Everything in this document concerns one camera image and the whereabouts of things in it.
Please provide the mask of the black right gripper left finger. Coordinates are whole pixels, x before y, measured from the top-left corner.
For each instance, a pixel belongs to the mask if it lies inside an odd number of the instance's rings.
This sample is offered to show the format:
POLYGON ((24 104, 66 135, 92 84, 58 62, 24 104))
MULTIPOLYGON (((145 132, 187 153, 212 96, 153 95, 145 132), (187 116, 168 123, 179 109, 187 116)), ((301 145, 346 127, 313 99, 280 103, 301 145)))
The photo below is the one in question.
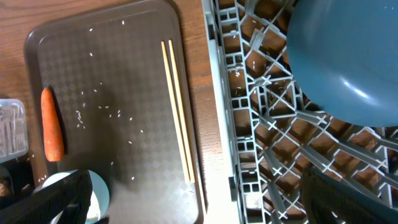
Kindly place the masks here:
POLYGON ((77 170, 1 210, 1 223, 84 223, 93 186, 88 170, 77 170))

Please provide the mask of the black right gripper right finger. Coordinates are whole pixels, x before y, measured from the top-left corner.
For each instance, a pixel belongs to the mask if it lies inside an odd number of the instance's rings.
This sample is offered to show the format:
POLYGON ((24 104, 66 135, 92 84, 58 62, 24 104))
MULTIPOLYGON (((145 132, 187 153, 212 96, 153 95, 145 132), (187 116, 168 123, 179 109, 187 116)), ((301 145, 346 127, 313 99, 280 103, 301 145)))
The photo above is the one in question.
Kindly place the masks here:
POLYGON ((397 223, 397 210, 312 167, 302 174, 300 198, 310 223, 397 223))

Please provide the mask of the light blue rice bowl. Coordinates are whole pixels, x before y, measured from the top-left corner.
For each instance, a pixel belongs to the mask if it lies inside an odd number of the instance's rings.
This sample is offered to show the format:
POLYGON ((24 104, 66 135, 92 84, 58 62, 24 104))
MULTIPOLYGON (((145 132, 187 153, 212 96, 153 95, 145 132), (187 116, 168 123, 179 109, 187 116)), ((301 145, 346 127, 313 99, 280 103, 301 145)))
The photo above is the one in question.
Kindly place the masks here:
MULTIPOLYGON (((60 179, 72 174, 75 170, 70 170, 66 172, 59 172, 51 175, 47 179, 42 178, 43 184, 38 186, 34 193, 40 191, 42 188, 46 188, 49 185, 54 184, 60 179)), ((89 170, 91 183, 93 186, 93 191, 91 193, 90 207, 86 215, 85 224, 92 224, 98 222, 101 218, 105 216, 107 209, 109 207, 110 194, 108 186, 105 181, 95 172, 89 170)))

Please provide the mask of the orange carrot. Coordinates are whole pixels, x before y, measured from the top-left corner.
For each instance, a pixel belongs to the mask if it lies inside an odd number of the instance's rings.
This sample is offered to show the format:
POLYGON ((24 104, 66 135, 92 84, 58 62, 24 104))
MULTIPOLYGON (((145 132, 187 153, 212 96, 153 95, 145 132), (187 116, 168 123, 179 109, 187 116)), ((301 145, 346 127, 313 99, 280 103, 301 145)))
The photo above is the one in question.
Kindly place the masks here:
POLYGON ((57 162, 64 157, 65 150, 55 101, 49 87, 43 89, 40 103, 45 156, 49 162, 57 162))

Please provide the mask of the brown cookie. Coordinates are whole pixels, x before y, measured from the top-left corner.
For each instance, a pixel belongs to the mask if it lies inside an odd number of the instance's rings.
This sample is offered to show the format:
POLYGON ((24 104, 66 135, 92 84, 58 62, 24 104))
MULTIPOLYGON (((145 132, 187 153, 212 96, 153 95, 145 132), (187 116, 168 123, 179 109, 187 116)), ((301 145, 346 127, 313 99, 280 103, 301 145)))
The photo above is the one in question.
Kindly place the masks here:
POLYGON ((0 180, 0 197, 8 197, 12 195, 12 187, 7 179, 0 180))

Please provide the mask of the blue plate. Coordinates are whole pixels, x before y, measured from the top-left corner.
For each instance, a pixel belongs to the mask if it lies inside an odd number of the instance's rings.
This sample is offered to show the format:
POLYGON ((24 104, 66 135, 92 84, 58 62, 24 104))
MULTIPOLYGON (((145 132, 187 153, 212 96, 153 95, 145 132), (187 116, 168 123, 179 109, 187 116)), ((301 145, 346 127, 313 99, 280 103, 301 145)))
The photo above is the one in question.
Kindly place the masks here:
POLYGON ((397 0, 299 0, 287 54, 324 112, 360 126, 397 124, 397 0))

